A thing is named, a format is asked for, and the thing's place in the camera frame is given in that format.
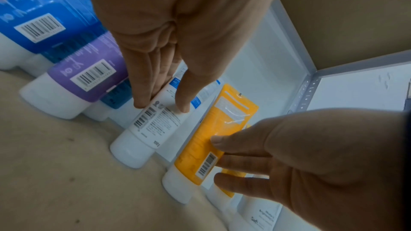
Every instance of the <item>barcode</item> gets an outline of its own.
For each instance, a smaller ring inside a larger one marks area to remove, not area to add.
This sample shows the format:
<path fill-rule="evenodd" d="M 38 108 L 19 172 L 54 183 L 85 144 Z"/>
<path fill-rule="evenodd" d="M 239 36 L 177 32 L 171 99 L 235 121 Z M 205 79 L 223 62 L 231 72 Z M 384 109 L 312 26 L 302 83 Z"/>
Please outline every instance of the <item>barcode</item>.
<path fill-rule="evenodd" d="M 143 128 L 146 123 L 147 123 L 148 119 L 146 118 L 145 115 L 141 115 L 140 118 L 137 119 L 137 121 L 134 122 L 134 125 L 138 128 L 141 129 Z"/>
<path fill-rule="evenodd" d="M 33 43 L 49 38 L 66 28 L 51 14 L 45 14 L 14 27 Z"/>
<path fill-rule="evenodd" d="M 70 80 L 84 91 L 89 91 L 115 72 L 116 70 L 110 63 L 105 60 L 100 60 L 72 77 Z"/>
<path fill-rule="evenodd" d="M 155 110 L 152 107 L 149 107 L 146 112 L 144 112 L 146 115 L 148 115 L 150 118 L 155 116 Z"/>
<path fill-rule="evenodd" d="M 204 160 L 204 162 L 202 163 L 200 169 L 197 171 L 196 176 L 203 180 L 207 176 L 210 169 L 214 166 L 214 163 L 216 161 L 217 156 L 210 152 Z"/>

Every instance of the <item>hand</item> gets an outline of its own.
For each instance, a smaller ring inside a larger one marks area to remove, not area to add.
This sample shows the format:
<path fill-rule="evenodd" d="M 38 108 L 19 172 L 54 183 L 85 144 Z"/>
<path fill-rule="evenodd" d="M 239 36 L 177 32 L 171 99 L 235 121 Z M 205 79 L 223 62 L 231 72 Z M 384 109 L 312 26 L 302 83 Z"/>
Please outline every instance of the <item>hand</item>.
<path fill-rule="evenodd" d="M 134 105 L 145 107 L 176 70 L 188 66 L 176 93 L 188 112 L 198 91 L 222 75 L 272 0 L 92 0 L 127 64 Z"/>
<path fill-rule="evenodd" d="M 405 115 L 317 110 L 263 120 L 213 137 L 219 187 L 277 201 L 323 231 L 403 230 Z"/>

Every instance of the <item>purple label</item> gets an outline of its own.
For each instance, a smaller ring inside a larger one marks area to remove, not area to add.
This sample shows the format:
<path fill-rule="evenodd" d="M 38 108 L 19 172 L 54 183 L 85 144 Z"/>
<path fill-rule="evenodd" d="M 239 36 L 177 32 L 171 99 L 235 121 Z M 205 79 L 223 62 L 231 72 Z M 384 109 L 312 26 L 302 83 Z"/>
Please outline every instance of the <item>purple label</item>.
<path fill-rule="evenodd" d="M 110 33 L 68 56 L 50 68 L 48 74 L 88 102 L 96 102 L 128 77 L 119 46 Z"/>

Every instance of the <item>beige surface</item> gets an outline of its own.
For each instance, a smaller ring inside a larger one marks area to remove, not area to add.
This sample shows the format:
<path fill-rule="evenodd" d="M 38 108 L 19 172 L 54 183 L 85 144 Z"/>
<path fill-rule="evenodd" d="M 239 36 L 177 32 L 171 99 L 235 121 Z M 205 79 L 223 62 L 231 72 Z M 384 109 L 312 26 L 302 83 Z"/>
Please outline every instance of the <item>beige surface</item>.
<path fill-rule="evenodd" d="M 281 0 L 316 67 L 411 49 L 411 0 Z"/>
<path fill-rule="evenodd" d="M 158 160 L 117 162 L 108 146 L 121 129 L 109 121 L 60 120 L 22 101 L 28 79 L 0 71 L 1 230 L 226 230 L 200 191 L 186 206 L 169 197 Z"/>

